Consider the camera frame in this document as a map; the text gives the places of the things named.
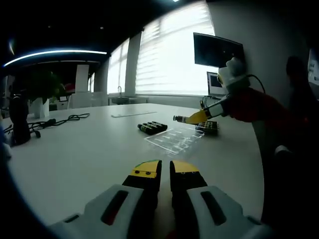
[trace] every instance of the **green plant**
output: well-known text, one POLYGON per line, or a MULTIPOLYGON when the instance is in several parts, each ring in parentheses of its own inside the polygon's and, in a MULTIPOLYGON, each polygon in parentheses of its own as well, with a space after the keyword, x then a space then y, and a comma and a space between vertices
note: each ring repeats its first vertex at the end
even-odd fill
POLYGON ((42 98, 43 104, 51 97, 59 97, 65 93, 60 78, 49 70, 36 70, 26 76, 28 98, 34 101, 42 98))

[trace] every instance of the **desk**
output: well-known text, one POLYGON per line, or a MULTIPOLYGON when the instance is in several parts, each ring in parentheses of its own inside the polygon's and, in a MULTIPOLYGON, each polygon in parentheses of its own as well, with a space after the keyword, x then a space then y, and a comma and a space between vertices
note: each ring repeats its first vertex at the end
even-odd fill
MULTIPOLYGON (((90 113, 86 119, 41 130, 24 145, 12 148, 9 169, 27 203, 46 225, 73 213, 113 184, 122 184, 137 164, 162 160, 155 233, 164 238, 174 227, 169 185, 170 157, 144 140, 137 124, 158 121, 168 128, 189 126, 173 115, 189 116, 196 109, 138 104, 50 112, 50 118, 90 113), (111 115, 156 111, 113 118, 111 115)), ((181 160, 198 167, 208 185, 215 185, 243 206, 244 214, 261 218, 264 202, 262 160, 253 127, 230 117, 218 117, 219 137, 202 137, 196 153, 181 160)), ((4 127, 10 124, 4 120, 4 127)))

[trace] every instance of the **computer monitor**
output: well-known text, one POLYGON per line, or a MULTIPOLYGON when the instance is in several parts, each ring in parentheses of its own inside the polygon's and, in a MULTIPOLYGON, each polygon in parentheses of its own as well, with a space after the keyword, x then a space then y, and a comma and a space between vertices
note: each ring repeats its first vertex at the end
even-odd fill
POLYGON ((194 33, 195 64, 225 67, 236 57, 245 63, 243 45, 217 36, 194 33))

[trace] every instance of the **yellow object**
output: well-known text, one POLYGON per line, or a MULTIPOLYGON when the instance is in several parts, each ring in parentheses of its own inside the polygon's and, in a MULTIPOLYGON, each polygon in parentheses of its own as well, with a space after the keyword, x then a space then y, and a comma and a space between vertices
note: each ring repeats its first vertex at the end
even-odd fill
POLYGON ((204 110, 200 110, 199 112, 196 112, 192 114, 190 117, 188 117, 185 121, 185 123, 201 123, 208 120, 208 116, 206 115, 204 110))
POLYGON ((159 160, 141 163, 132 170, 131 175, 136 177, 155 178, 158 163, 159 160))
POLYGON ((192 164, 173 160, 176 173, 198 172, 199 170, 192 164))

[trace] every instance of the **transparent plastic sheet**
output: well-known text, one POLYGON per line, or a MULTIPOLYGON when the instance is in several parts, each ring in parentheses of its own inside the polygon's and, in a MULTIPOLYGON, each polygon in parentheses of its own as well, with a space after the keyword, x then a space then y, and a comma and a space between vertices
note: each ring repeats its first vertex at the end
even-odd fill
POLYGON ((164 153, 168 157, 187 158, 196 151, 196 146, 204 132, 193 128, 178 127, 146 137, 145 140, 154 146, 157 152, 164 153))

